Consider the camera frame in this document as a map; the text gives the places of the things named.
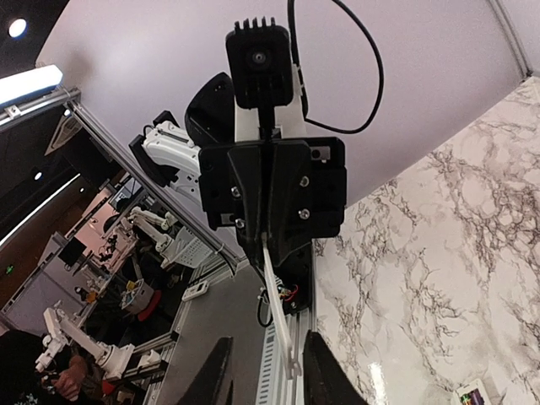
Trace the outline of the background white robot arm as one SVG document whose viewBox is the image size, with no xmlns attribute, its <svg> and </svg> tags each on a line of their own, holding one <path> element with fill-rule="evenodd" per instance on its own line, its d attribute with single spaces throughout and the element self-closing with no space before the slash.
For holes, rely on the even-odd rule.
<svg viewBox="0 0 540 405">
<path fill-rule="evenodd" d="M 54 382 L 60 375 L 51 364 L 65 348 L 77 344 L 103 372 L 103 393 L 109 395 L 127 389 L 149 397 L 165 383 L 178 333 L 167 332 L 144 344 L 131 343 L 118 347 L 94 340 L 74 323 L 58 306 L 45 310 L 48 334 L 43 338 L 43 353 L 35 361 L 38 382 L 49 394 L 54 394 Z M 233 338 L 222 337 L 214 345 L 201 369 L 196 373 L 177 404 L 231 404 L 234 383 L 227 376 L 233 351 Z"/>
</svg>

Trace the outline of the white battery cover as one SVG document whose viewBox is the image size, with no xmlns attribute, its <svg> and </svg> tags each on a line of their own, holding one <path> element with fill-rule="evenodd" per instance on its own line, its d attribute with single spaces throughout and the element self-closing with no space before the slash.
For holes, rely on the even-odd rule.
<svg viewBox="0 0 540 405">
<path fill-rule="evenodd" d="M 302 369 L 297 357 L 295 356 L 296 352 L 290 335 L 289 326 L 287 324 L 283 306 L 279 298 L 278 286 L 275 281 L 273 263 L 267 246 L 267 235 L 265 233 L 262 234 L 262 257 L 264 278 L 267 286 L 269 304 L 277 333 L 279 348 L 281 350 L 284 372 L 286 379 L 291 381 L 295 377 L 302 375 Z"/>
</svg>

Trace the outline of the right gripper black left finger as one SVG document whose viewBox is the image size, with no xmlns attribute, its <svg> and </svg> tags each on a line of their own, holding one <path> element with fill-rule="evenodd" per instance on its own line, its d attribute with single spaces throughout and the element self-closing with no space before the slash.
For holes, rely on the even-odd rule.
<svg viewBox="0 0 540 405">
<path fill-rule="evenodd" d="M 221 337 L 197 372 L 178 405 L 216 405 L 233 403 L 234 380 L 229 375 L 229 363 L 234 339 Z"/>
</svg>

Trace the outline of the background person hand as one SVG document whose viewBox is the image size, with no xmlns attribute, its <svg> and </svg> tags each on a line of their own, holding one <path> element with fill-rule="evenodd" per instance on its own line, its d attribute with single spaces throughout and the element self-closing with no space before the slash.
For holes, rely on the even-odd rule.
<svg viewBox="0 0 540 405">
<path fill-rule="evenodd" d="M 68 401 L 76 401 L 88 371 L 85 359 L 79 355 L 73 356 L 68 368 L 62 371 L 58 379 L 54 381 L 56 393 Z"/>
</svg>

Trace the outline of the blue battery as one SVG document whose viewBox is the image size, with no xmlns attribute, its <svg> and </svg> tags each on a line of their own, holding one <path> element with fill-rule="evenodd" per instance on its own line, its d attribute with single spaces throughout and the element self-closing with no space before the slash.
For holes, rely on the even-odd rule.
<svg viewBox="0 0 540 405">
<path fill-rule="evenodd" d="M 473 405 L 484 405 L 484 399 L 478 390 L 472 391 L 469 396 L 472 398 Z"/>
</svg>

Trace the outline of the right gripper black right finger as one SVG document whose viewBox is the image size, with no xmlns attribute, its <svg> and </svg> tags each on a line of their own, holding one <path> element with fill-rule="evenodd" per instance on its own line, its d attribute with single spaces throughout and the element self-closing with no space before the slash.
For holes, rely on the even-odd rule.
<svg viewBox="0 0 540 405">
<path fill-rule="evenodd" d="M 302 359 L 304 404 L 368 404 L 356 391 L 319 332 L 307 332 Z"/>
</svg>

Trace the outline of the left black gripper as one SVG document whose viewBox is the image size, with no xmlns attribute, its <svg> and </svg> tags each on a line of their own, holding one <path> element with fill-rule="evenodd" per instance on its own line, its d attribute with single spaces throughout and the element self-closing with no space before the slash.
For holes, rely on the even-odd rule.
<svg viewBox="0 0 540 405">
<path fill-rule="evenodd" d="M 347 202 L 345 145 L 335 137 L 221 143 L 199 155 L 202 209 L 212 230 L 232 227 L 252 266 L 262 230 L 278 267 L 312 239 L 337 235 Z"/>
</svg>

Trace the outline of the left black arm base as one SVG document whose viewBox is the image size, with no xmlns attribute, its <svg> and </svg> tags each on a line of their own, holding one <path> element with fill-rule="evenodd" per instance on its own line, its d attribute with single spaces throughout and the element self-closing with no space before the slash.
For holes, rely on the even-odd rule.
<svg viewBox="0 0 540 405">
<path fill-rule="evenodd" d="M 293 252 L 273 271 L 284 314 L 296 316 L 310 309 L 314 295 L 313 244 Z"/>
</svg>

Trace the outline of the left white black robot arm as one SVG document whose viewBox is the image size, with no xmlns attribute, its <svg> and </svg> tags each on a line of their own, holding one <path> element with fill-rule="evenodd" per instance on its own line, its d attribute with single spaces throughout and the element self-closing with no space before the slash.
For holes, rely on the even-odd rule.
<svg viewBox="0 0 540 405">
<path fill-rule="evenodd" d="M 243 100 L 220 73 L 193 99 L 184 127 L 164 111 L 130 149 L 156 185 L 199 203 L 212 230 L 233 229 L 251 264 L 279 266 L 339 234 L 345 150 L 338 138 L 307 136 L 298 72 L 253 89 Z"/>
</svg>

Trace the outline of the gold black battery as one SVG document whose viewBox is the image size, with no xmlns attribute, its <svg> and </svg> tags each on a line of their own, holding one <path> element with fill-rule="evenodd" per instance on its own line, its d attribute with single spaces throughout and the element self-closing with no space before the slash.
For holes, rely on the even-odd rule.
<svg viewBox="0 0 540 405">
<path fill-rule="evenodd" d="M 460 401 L 461 405 L 473 405 L 473 400 L 468 394 L 461 396 Z"/>
</svg>

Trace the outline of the white remote control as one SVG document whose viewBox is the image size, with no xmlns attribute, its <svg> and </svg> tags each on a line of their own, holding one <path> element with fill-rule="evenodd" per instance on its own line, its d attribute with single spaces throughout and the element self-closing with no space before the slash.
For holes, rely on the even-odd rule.
<svg viewBox="0 0 540 405">
<path fill-rule="evenodd" d="M 453 393 L 451 404 L 454 405 L 491 405 L 487 390 L 480 379 L 475 379 L 459 386 Z"/>
</svg>

